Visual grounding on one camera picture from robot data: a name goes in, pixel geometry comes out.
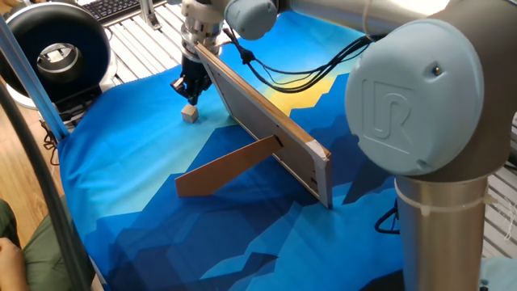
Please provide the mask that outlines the person's bare hand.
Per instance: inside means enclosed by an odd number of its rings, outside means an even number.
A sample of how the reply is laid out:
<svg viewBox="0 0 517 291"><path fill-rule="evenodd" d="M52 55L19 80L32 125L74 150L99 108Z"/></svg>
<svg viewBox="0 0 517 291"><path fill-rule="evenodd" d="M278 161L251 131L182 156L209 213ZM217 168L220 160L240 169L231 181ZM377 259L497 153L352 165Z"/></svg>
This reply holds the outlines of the person's bare hand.
<svg viewBox="0 0 517 291"><path fill-rule="evenodd" d="M1 291L28 291L22 250L10 239L1 238Z"/></svg>

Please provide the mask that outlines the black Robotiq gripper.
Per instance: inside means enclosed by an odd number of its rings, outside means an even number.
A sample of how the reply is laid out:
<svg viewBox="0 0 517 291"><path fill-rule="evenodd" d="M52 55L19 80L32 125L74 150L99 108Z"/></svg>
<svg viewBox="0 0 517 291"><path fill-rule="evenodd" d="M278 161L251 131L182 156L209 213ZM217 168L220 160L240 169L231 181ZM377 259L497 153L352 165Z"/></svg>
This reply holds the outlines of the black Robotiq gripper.
<svg viewBox="0 0 517 291"><path fill-rule="evenodd" d="M196 105L202 91L206 91L212 81L204 65L199 60L182 57L181 78L175 79L170 86L182 97L187 98L190 105Z"/></svg>

